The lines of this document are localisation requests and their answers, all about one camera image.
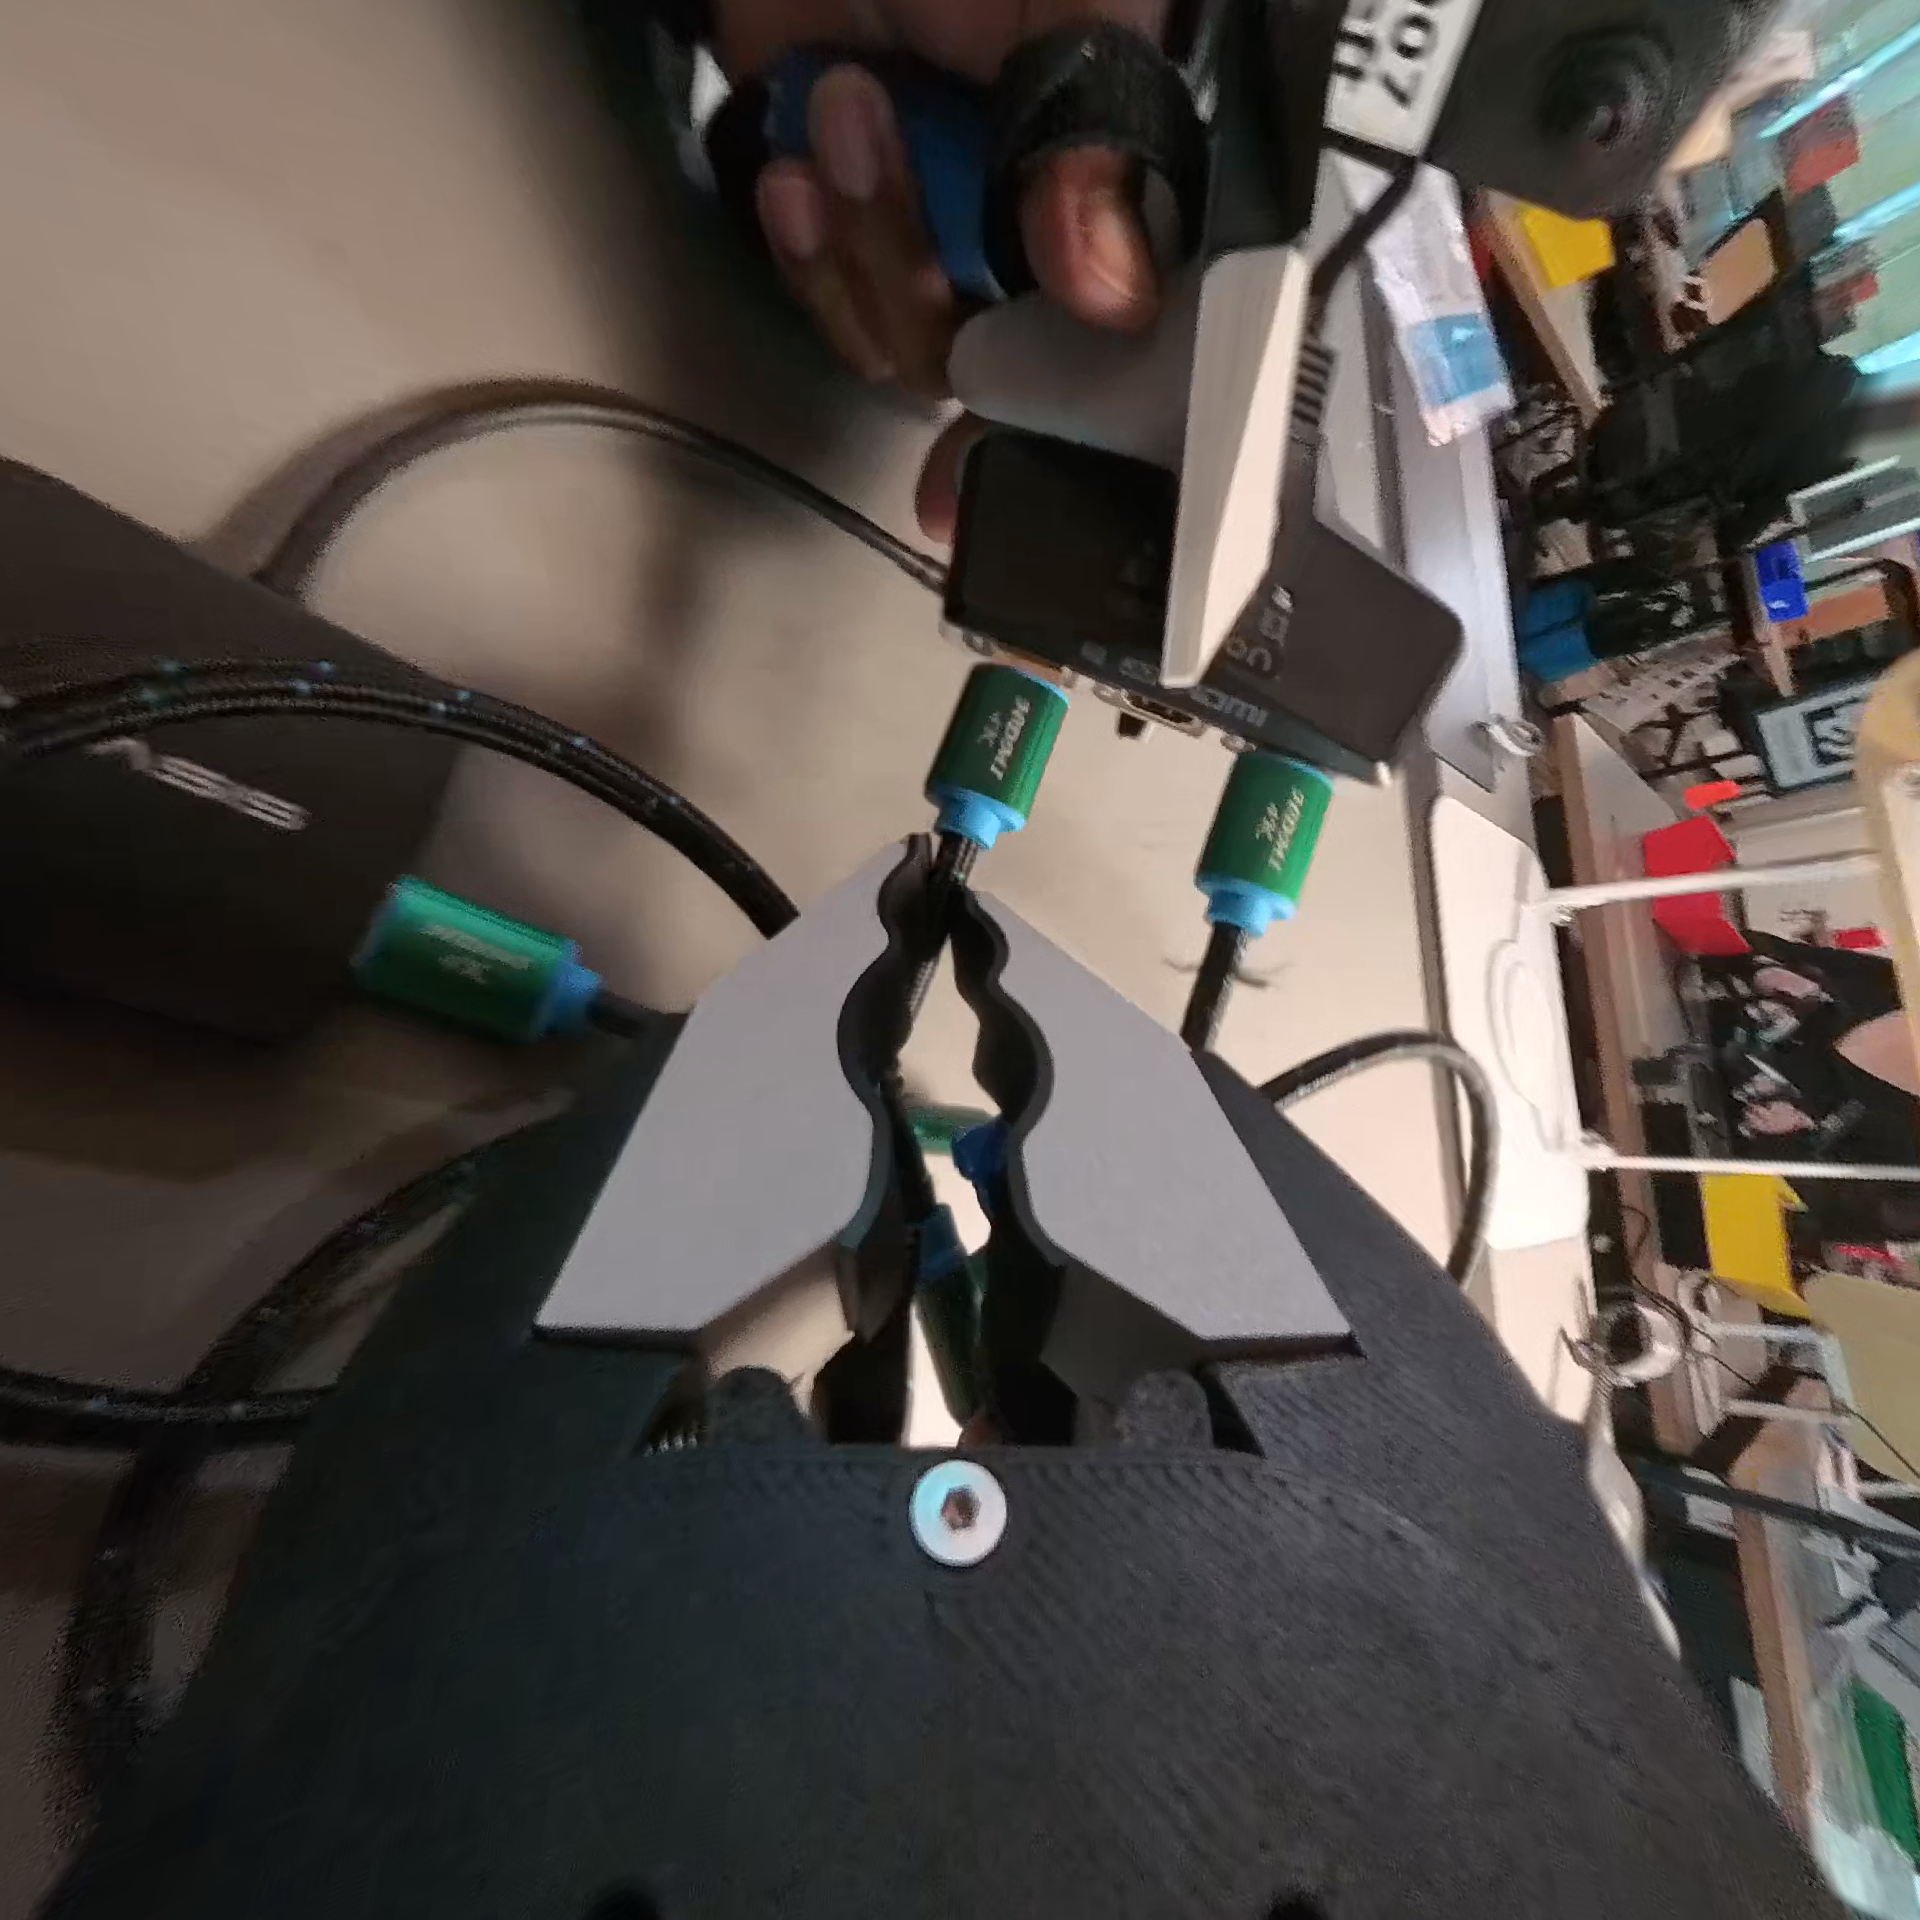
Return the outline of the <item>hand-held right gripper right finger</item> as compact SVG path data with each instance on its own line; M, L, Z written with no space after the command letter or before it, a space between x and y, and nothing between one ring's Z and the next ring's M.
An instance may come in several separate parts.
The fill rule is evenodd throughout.
M998 1146L978 1356L1001 1402L1118 1404L1144 1375L1342 1353L1351 1322L1201 1065L974 894L950 911Z

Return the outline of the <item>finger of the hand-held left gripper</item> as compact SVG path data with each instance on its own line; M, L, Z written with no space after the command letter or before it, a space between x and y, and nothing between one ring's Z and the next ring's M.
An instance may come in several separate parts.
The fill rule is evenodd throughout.
M1297 247L1258 247L1217 255L1197 282L1161 685L1207 677L1266 577L1310 276Z
M978 421L1105 453L1182 453L1196 290L1166 290L1141 331L1097 326L1044 295L992 303L950 342L950 395Z

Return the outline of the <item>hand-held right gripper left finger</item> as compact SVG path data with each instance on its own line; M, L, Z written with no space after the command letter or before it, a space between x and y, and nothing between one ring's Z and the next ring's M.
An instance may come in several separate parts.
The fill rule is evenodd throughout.
M796 1284L873 1341L909 1294L898 1137L930 841L887 844L685 1017L567 1247L536 1329L717 1353Z

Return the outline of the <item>black hdmi switch with cable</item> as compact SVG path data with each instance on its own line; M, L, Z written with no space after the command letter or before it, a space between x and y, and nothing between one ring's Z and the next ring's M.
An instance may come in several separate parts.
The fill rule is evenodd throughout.
M1166 469L990 429L961 467L945 629L1085 681L1148 722L1382 780L1421 715L1433 660L1392 635L1392 566L1310 513L1302 546L1266 569L1207 677L1161 685L1174 501Z

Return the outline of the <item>black square hub with cable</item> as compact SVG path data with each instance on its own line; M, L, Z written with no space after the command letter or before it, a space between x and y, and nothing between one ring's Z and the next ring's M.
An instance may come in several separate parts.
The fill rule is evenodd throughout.
M366 948L392 947L402 876L460 750L552 777L665 844L757 932L788 923L766 868L672 786L304 598L389 482L469 441L565 425L676 447L943 587L938 561L754 447L562 378L406 399L245 574L4 459L4 983L230 1041L301 1035Z

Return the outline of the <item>person's left hand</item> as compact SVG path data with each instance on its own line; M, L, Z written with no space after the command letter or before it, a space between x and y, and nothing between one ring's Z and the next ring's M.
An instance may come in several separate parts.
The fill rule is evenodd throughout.
M730 83L800 46L895 51L964 79L993 79L1034 37L1095 18L1152 42L1167 3L717 3L711 47ZM786 290L826 346L868 382L945 399L961 307L921 221L895 111L873 74L840 65L807 106L807 151L772 159L757 220ZM1024 251L1042 295L1076 319L1137 334L1161 309L1137 174L1104 149L1057 151L1025 179Z

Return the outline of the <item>white paper sheet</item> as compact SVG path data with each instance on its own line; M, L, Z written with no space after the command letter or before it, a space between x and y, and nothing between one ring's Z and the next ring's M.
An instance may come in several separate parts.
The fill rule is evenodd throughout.
M1424 166L1367 255L1429 443L1462 441L1509 414L1512 382L1455 183Z

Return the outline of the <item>dark flat desk panel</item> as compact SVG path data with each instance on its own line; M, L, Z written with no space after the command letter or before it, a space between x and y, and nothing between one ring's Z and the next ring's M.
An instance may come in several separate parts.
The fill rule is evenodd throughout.
M1514 404L1466 438L1429 443L1373 284L1370 237L1327 303L1335 373L1324 513L1397 574L1392 635L1433 655L1410 737L1450 785L1488 806L1518 780L1530 748L1495 459L1495 429ZM1509 378L1518 399L1518 380Z

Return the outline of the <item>blue bag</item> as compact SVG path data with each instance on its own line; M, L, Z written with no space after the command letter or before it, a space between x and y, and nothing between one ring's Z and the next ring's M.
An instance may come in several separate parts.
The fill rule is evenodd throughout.
M1592 587L1567 574L1535 582L1527 591L1514 627L1524 679L1556 684L1600 662L1589 638L1592 601Z

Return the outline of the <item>yellow plastic bin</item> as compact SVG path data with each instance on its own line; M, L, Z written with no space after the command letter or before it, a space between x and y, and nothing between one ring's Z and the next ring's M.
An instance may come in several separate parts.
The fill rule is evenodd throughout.
M1775 1172L1703 1172L1696 1179L1708 1245L1705 1273L1765 1311L1810 1319L1791 1273L1791 1215L1802 1209Z

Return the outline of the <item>small black white marker sign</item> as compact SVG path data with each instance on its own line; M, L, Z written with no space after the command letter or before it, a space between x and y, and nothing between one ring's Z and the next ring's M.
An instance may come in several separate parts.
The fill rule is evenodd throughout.
M1855 733L1872 681L1805 692L1752 715L1766 786L1797 794L1844 781L1855 769Z

